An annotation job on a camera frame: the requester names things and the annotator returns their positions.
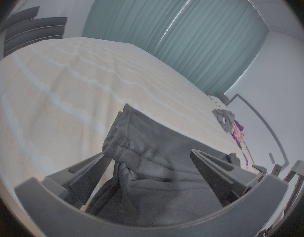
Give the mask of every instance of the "curtain fold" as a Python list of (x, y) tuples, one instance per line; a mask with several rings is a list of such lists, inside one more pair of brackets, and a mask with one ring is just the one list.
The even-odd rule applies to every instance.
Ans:
[(187, 1), (95, 0), (82, 36), (134, 44), (203, 92), (225, 92), (269, 30), (247, 0), (190, 0), (180, 12)]
[(268, 32), (247, 0), (191, 0), (152, 54), (203, 92), (225, 92)]
[(151, 53), (187, 0), (95, 0), (83, 37), (127, 42)]

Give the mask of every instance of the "folded clothing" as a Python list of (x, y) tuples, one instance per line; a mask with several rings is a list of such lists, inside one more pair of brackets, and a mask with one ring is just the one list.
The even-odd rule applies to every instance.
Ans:
[(228, 162), (228, 156), (151, 120), (125, 105), (102, 151), (116, 161), (113, 178), (86, 212), (131, 226), (192, 221), (222, 208), (190, 159), (198, 149)]
[(222, 128), (226, 132), (231, 133), (233, 128), (234, 114), (228, 110), (220, 109), (214, 109), (212, 113), (217, 118)]

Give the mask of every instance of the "curtain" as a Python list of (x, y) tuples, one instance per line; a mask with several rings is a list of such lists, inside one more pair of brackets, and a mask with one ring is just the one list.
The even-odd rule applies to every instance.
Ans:
[(95, 0), (83, 37), (127, 42), (151, 53), (187, 0)]
[(134, 44), (215, 94), (241, 76), (268, 32), (247, 0), (95, 0), (83, 37)]

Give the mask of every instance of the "white patterned cloth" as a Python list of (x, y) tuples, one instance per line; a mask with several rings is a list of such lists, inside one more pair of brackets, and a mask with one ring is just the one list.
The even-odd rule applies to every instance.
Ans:
[(100, 152), (125, 103), (212, 148), (236, 152), (245, 166), (212, 113), (214, 102), (157, 58), (126, 43), (52, 39), (0, 61), (0, 176), (9, 191)]

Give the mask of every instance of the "bed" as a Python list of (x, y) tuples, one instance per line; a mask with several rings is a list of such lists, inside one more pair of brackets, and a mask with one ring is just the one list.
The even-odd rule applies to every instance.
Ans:
[(251, 167), (212, 110), (215, 103), (175, 70), (127, 43), (44, 40), (0, 61), (0, 178), (39, 180), (101, 151), (128, 103), (153, 120)]

